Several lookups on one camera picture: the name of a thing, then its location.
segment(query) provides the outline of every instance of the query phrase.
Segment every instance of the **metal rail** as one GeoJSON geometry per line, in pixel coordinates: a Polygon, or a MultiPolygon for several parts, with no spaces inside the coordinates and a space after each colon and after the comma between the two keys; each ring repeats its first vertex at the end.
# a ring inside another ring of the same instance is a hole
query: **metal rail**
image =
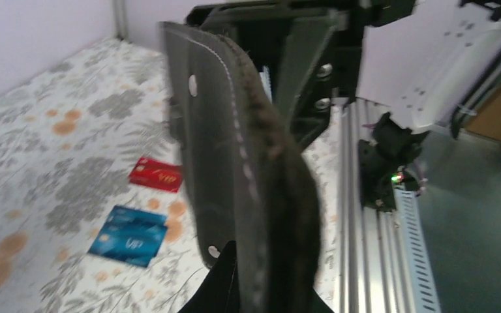
{"type": "Polygon", "coordinates": [[[440,312],[415,195],[396,190],[394,213],[378,213],[360,201],[357,143],[370,139],[363,125],[388,110],[358,99],[342,113],[336,312],[440,312]]]}

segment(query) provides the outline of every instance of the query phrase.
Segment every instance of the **floral pattern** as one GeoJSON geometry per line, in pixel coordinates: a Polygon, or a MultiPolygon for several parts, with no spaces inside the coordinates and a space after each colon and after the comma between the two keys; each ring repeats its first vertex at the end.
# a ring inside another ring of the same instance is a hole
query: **floral pattern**
{"type": "MultiPolygon", "coordinates": [[[[206,276],[183,186],[171,194],[127,180],[142,155],[179,162],[164,60],[106,39],[0,98],[0,312],[177,312],[206,276]],[[116,204],[168,215],[147,269],[86,254],[116,204]]],[[[324,200],[316,290],[328,305],[337,122],[305,152],[324,200]]]]}

